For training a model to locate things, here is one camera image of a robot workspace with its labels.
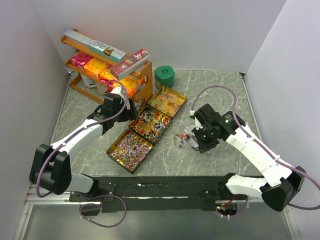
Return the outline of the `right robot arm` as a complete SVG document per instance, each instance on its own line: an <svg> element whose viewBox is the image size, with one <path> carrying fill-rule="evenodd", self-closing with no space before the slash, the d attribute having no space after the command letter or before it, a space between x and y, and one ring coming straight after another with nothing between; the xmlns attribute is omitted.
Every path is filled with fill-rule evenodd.
<svg viewBox="0 0 320 240"><path fill-rule="evenodd" d="M286 162L268 148L234 112L221 115L209 104L191 110L195 121L192 129L200 153L215 148L220 141L228 143L245 156L261 173L261 177L228 173L219 182L218 193L223 199L245 195L262 199L271 209L281 212L297 195L304 182L305 170L285 167Z"/></svg>

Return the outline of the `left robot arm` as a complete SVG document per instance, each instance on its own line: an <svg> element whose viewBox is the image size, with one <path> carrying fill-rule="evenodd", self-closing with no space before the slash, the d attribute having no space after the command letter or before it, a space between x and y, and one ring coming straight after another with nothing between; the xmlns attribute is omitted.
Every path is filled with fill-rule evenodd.
<svg viewBox="0 0 320 240"><path fill-rule="evenodd" d="M134 120L138 111L133 98L109 93L103 104L76 130L51 144L39 145L34 154L29 180L36 186L36 194L44 198L40 189L61 195L66 191L79 192L87 201L99 195L99 182L89 175L73 173L71 162L93 140L104 135L116 122Z"/></svg>

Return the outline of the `metal candy scoop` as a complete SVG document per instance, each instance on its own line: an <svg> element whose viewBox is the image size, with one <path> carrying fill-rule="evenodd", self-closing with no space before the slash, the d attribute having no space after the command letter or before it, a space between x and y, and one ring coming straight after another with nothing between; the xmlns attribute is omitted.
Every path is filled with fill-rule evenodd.
<svg viewBox="0 0 320 240"><path fill-rule="evenodd" d="M184 132L186 133L186 142L191 146L194 151L199 151L199 144L196 139L195 134L193 133L193 129L196 126L194 124L190 124L189 126L184 128Z"/></svg>

